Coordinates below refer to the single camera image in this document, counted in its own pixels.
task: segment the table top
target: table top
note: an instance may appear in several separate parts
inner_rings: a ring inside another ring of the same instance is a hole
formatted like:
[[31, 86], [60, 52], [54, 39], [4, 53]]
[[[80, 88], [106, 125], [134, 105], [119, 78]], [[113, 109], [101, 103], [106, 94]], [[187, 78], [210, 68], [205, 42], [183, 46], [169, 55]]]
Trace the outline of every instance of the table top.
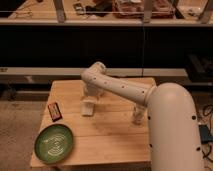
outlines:
[[[155, 85], [153, 78], [132, 78]], [[63, 119], [55, 123], [68, 126], [74, 134], [74, 149], [57, 166], [141, 163], [150, 165], [149, 133], [147, 117], [141, 125], [131, 122], [133, 103], [104, 92], [95, 106], [93, 117], [81, 115], [83, 82], [81, 80], [54, 81], [47, 105], [57, 102]], [[40, 131], [54, 124], [46, 108], [42, 116]], [[33, 152], [31, 167], [47, 166]]]

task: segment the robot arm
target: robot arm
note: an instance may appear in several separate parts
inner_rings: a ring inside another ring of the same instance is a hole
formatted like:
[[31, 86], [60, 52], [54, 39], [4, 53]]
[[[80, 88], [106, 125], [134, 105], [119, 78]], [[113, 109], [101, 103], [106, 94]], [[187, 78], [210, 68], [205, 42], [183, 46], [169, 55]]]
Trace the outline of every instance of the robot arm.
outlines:
[[99, 88], [147, 106], [153, 171], [204, 171], [194, 101], [178, 84], [158, 87], [103, 75], [97, 62], [82, 73], [88, 95]]

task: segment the black wall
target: black wall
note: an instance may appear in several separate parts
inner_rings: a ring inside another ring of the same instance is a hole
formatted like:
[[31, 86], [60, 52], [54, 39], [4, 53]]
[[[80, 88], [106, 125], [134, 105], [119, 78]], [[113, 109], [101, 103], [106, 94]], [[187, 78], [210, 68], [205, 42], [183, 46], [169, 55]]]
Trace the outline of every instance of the black wall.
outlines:
[[1, 67], [182, 68], [188, 53], [213, 56], [213, 28], [0, 26]]

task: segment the white object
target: white object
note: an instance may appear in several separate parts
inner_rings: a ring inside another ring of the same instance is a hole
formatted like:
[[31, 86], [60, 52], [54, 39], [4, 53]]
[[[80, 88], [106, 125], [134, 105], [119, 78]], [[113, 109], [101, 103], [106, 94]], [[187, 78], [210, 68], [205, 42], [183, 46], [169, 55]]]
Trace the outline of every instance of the white object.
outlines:
[[196, 110], [188, 91], [174, 83], [155, 87], [111, 78], [100, 72], [103, 66], [95, 63], [82, 73], [82, 80], [135, 102], [135, 117], [141, 116], [141, 106], [148, 106], [152, 171], [204, 171]]

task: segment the green plate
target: green plate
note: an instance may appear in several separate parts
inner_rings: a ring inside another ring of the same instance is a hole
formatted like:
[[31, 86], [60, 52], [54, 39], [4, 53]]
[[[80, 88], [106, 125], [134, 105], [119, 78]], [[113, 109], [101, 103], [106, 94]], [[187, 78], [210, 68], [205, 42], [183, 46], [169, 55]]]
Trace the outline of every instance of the green plate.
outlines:
[[45, 128], [37, 137], [34, 147], [36, 156], [47, 164], [64, 159], [72, 148], [72, 131], [62, 124], [54, 124]]

